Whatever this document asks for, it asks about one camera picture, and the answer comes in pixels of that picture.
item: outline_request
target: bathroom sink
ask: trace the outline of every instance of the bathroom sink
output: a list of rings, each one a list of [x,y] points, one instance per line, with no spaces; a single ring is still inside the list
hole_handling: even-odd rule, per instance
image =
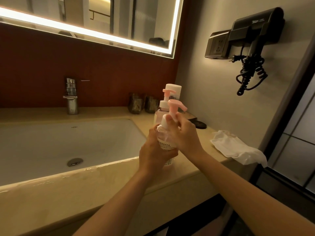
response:
[[[129,119],[0,127],[0,186],[136,157]]]

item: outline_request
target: white tissue paper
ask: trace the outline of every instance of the white tissue paper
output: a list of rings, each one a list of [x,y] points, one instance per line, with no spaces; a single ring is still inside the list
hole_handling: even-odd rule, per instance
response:
[[[258,149],[247,146],[229,131],[218,131],[210,142],[226,157],[232,157],[243,165],[259,163],[267,167],[266,156]]]

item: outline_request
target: beige countertop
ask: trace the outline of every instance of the beige countertop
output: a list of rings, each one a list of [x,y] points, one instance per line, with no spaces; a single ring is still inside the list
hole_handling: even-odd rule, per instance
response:
[[[147,136],[154,115],[146,112],[132,115],[126,107],[80,108],[80,114],[73,116],[67,115],[65,108],[0,108],[0,128],[8,124],[49,124],[111,118],[131,119]],[[197,129],[197,132],[203,148],[212,157],[225,163],[231,160],[210,143],[213,129]],[[0,186],[1,235],[24,234],[100,207],[124,186],[137,167],[138,158],[132,158]],[[198,173],[199,170],[179,153],[172,166],[165,167],[152,182],[146,194]]]

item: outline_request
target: faucet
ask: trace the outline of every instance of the faucet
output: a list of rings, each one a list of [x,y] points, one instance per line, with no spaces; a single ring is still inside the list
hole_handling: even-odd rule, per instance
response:
[[[72,78],[65,78],[65,87],[66,87],[66,95],[63,98],[67,99],[67,111],[69,115],[77,115],[78,112],[78,103],[77,103],[77,88],[76,81]]]

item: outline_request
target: mirror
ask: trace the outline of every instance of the mirror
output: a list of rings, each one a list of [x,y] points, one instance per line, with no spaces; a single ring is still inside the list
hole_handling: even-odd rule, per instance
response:
[[[174,57],[183,0],[0,0],[0,22]]]

